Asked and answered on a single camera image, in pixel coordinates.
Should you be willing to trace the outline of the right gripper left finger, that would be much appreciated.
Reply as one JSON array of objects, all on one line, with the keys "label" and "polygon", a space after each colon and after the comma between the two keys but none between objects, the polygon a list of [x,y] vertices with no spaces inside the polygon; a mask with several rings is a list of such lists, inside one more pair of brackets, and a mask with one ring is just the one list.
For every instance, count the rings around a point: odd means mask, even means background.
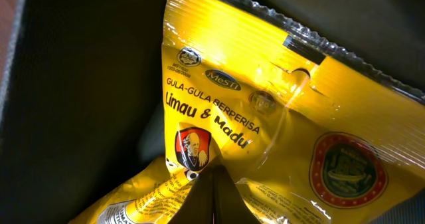
[{"label": "right gripper left finger", "polygon": [[181,208],[169,224],[213,223],[213,171],[207,168],[194,182]]}]

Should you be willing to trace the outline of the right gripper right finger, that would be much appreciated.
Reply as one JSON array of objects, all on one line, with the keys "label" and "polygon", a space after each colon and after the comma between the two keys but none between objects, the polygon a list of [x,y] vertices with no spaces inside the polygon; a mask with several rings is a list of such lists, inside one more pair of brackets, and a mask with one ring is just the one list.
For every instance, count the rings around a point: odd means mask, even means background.
[{"label": "right gripper right finger", "polygon": [[212,176],[214,222],[216,224],[260,224],[247,208],[227,169],[224,166],[215,166]]}]

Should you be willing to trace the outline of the yellow candy bag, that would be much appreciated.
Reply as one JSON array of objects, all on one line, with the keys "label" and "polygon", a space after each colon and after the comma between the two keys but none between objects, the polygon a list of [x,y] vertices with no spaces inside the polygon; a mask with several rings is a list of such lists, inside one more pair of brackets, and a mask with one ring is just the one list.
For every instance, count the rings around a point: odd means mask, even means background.
[{"label": "yellow candy bag", "polygon": [[423,223],[424,93],[252,0],[167,0],[165,154],[75,223],[169,223],[224,166],[260,223]]}]

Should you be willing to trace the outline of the dark green gift box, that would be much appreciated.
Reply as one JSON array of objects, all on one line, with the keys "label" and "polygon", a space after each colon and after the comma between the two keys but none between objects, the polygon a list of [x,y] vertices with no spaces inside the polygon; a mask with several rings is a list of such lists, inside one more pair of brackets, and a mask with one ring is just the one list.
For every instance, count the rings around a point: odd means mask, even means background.
[{"label": "dark green gift box", "polygon": [[[254,0],[424,88],[424,0]],[[166,0],[1,0],[1,222],[67,223],[164,152]]]}]

